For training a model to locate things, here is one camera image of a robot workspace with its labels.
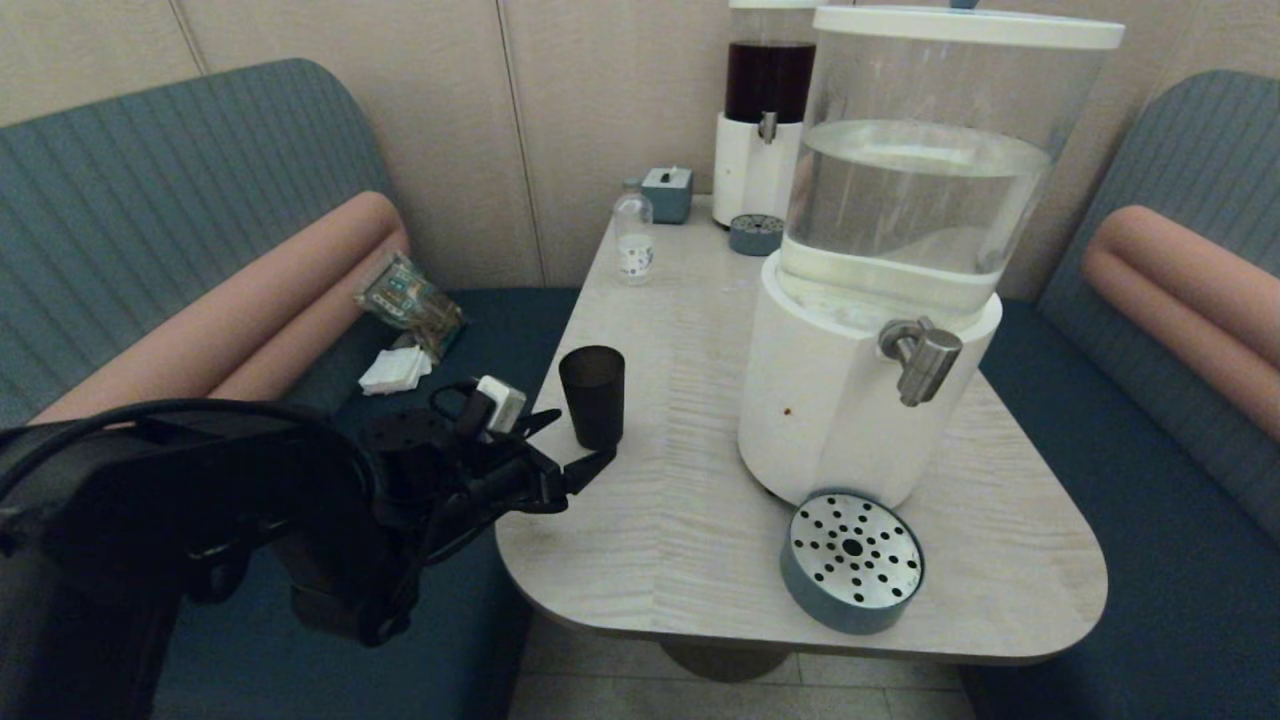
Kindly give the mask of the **long pink bolster cushion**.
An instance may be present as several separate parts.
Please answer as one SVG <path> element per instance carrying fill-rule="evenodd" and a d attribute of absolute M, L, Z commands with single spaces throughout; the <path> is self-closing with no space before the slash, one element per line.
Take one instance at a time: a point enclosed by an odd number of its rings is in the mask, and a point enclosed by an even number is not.
<path fill-rule="evenodd" d="M 394 204 L 358 193 L 150 331 L 35 421 L 160 398 L 282 398 L 360 318 L 361 279 L 407 247 Z"/>

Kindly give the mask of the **large blue perforated drip tray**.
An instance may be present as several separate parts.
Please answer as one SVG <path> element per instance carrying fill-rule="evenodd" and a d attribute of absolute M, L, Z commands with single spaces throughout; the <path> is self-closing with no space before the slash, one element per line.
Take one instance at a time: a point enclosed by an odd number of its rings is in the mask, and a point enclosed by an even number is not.
<path fill-rule="evenodd" d="M 829 629 L 870 635 L 895 625 L 925 580 L 913 529 L 845 489 L 810 495 L 786 527 L 780 574 L 795 603 Z"/>

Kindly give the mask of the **teal empty bench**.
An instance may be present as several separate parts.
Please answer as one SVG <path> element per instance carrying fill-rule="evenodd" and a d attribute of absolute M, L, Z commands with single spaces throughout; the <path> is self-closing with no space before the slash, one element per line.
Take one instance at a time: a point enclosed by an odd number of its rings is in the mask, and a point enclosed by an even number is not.
<path fill-rule="evenodd" d="M 978 720 L 1280 720 L 1280 443 L 1108 305 L 1082 263 L 1142 205 L 1280 277 L 1280 79 L 1210 70 L 1120 143 L 1034 304 L 980 370 L 1080 509 L 1108 592 L 1027 666 L 965 666 Z"/>

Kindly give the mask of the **blue tissue box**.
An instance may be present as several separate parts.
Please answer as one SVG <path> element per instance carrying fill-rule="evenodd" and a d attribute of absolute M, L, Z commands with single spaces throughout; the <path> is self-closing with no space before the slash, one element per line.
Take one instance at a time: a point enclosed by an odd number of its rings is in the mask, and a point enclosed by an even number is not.
<path fill-rule="evenodd" d="M 686 167 L 653 167 L 641 182 L 643 195 L 653 208 L 652 220 L 682 225 L 692 208 L 694 170 Z"/>

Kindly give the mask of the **silver water dispenser tap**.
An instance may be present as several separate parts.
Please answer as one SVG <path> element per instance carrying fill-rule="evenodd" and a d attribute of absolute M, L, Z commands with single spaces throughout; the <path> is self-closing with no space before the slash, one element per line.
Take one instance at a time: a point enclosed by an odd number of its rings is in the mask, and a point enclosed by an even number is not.
<path fill-rule="evenodd" d="M 928 316 L 888 322 L 878 336 L 879 351 L 901 369 L 901 404 L 915 407 L 934 398 L 963 351 L 963 341 Z"/>

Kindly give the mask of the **small clear plastic bottle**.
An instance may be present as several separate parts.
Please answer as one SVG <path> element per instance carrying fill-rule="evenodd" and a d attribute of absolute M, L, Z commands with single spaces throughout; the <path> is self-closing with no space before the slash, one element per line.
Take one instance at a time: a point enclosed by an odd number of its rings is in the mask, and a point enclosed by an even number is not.
<path fill-rule="evenodd" d="M 622 190 L 612 209 L 617 277 L 623 284 L 640 286 L 650 279 L 655 256 L 654 208 L 640 179 L 627 178 Z"/>

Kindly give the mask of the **short pink bolster cushion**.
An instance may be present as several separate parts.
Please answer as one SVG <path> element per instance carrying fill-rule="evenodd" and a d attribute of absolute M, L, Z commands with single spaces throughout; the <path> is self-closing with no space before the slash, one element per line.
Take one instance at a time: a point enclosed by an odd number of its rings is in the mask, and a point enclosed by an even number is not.
<path fill-rule="evenodd" d="M 1082 275 L 1280 445 L 1280 277 L 1139 205 L 1102 220 Z"/>

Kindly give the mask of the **teal bench with snack bag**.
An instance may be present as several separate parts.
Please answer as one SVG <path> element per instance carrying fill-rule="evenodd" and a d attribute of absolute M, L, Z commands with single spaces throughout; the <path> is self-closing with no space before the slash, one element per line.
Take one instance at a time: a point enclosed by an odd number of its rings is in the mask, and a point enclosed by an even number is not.
<path fill-rule="evenodd" d="M 356 195 L 396 192 L 347 88 L 292 59 L 0 128 L 0 430 Z M 494 530 L 426 570 L 379 650 L 310 630 L 257 552 L 183 603 L 156 720 L 506 720 L 531 607 Z"/>

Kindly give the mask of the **small blue drip tray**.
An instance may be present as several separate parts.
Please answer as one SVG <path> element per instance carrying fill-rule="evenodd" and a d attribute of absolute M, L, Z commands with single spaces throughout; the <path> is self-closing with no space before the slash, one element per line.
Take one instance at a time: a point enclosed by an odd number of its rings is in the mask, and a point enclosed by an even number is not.
<path fill-rule="evenodd" d="M 767 258 L 782 245 L 785 220 L 767 214 L 742 214 L 730 223 L 730 249 L 751 258 Z"/>

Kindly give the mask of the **black plastic cup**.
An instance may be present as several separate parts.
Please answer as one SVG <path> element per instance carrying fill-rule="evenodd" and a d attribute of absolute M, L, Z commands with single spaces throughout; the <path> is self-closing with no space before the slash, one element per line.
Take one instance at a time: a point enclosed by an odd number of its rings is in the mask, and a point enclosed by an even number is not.
<path fill-rule="evenodd" d="M 625 356 L 604 345 L 575 348 L 559 360 L 559 380 L 581 447 L 603 451 L 621 442 L 625 370 Z"/>

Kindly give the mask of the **white paper napkins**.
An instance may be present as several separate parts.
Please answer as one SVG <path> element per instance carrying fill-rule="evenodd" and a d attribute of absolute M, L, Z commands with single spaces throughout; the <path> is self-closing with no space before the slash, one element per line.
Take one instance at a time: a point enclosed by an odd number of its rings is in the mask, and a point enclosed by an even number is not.
<path fill-rule="evenodd" d="M 393 395 L 416 389 L 433 372 L 433 360 L 417 346 L 383 350 L 357 379 L 365 396 Z"/>

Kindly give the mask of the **clear snack bag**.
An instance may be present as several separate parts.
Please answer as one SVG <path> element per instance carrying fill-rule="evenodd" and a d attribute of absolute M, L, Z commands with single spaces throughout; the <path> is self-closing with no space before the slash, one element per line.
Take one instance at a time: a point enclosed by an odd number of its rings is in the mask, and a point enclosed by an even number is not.
<path fill-rule="evenodd" d="M 355 301 L 398 329 L 431 364 L 445 357 L 467 325 L 462 307 L 401 251 L 384 252 L 375 261 L 372 270 L 357 284 Z"/>

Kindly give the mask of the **round table pedestal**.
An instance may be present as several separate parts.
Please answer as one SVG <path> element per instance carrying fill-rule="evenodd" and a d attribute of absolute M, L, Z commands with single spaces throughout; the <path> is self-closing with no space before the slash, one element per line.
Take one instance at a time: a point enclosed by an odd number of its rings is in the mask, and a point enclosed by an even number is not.
<path fill-rule="evenodd" d="M 753 648 L 659 641 L 660 650 L 682 670 L 718 683 L 759 680 L 782 667 L 792 650 Z"/>

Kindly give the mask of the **small dark drink dispenser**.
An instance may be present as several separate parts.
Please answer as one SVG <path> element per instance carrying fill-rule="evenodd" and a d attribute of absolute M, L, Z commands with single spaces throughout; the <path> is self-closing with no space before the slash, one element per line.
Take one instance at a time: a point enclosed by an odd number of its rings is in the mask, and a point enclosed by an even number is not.
<path fill-rule="evenodd" d="M 730 0 L 724 105 L 717 117 L 713 218 L 785 218 L 817 58 L 817 9 L 828 0 Z M 764 111 L 777 113 L 774 142 L 756 135 Z"/>

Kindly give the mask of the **large clear water dispenser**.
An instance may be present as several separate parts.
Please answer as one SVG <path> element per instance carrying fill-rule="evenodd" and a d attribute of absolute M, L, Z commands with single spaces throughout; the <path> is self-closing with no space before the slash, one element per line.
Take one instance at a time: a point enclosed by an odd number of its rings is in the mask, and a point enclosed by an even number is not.
<path fill-rule="evenodd" d="M 950 6 L 815 14 L 801 145 L 780 249 L 762 266 L 739 452 L 800 505 L 913 492 L 1001 323 L 997 293 L 1124 24 Z M 964 343 L 906 407 L 878 346 L 928 316 Z"/>

